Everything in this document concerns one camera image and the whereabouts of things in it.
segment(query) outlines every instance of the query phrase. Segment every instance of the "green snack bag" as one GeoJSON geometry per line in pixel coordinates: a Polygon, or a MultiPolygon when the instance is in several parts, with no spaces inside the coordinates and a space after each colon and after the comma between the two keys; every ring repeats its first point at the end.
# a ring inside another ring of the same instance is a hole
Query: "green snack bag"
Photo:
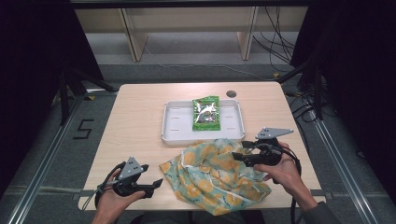
{"type": "Polygon", "coordinates": [[[219,97],[207,96],[192,100],[194,108],[192,129],[194,131],[219,131],[219,97]]]}

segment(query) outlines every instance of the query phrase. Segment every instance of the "sleeve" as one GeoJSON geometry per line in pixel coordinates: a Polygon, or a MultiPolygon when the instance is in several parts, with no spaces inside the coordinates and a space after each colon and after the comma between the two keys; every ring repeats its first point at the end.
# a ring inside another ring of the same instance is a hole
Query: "sleeve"
{"type": "Polygon", "coordinates": [[[318,203],[315,208],[303,213],[306,224],[341,224],[326,203],[318,203]]]}

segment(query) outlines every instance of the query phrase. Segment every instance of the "person's left hand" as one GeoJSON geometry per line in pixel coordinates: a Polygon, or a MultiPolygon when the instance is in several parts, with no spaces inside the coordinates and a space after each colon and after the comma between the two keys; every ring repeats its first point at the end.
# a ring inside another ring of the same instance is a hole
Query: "person's left hand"
{"type": "MultiPolygon", "coordinates": [[[[107,181],[112,181],[120,172],[115,171],[107,181]]],[[[113,223],[122,212],[131,204],[145,196],[145,191],[138,191],[127,197],[118,195],[111,186],[105,188],[105,192],[99,199],[95,218],[92,223],[113,223]]]]}

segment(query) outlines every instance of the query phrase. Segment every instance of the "floral cloth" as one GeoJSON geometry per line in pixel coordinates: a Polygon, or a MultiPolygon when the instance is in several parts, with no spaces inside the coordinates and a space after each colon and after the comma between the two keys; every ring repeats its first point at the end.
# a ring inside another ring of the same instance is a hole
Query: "floral cloth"
{"type": "Polygon", "coordinates": [[[229,139],[196,143],[160,165],[176,196],[214,216],[245,209],[271,193],[263,173],[235,161],[231,152],[245,153],[229,139]]]}

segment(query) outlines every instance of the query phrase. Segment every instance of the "human hand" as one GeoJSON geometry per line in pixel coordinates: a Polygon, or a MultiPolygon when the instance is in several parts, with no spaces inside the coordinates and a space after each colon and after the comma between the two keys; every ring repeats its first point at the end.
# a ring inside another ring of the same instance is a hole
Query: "human hand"
{"type": "MultiPolygon", "coordinates": [[[[288,144],[279,142],[279,145],[284,150],[289,150],[288,144]]],[[[303,211],[312,209],[318,205],[301,179],[294,160],[286,153],[282,154],[282,159],[277,165],[256,164],[254,169],[267,173],[263,181],[273,178],[281,184],[285,191],[296,200],[303,211]]]]}
{"type": "MultiPolygon", "coordinates": [[[[119,172],[120,169],[115,171],[107,182],[114,180],[119,172]]],[[[121,197],[114,192],[111,186],[106,187],[99,199],[92,224],[113,223],[131,203],[143,198],[143,196],[145,196],[145,191],[138,191],[127,197],[121,197]]]]}

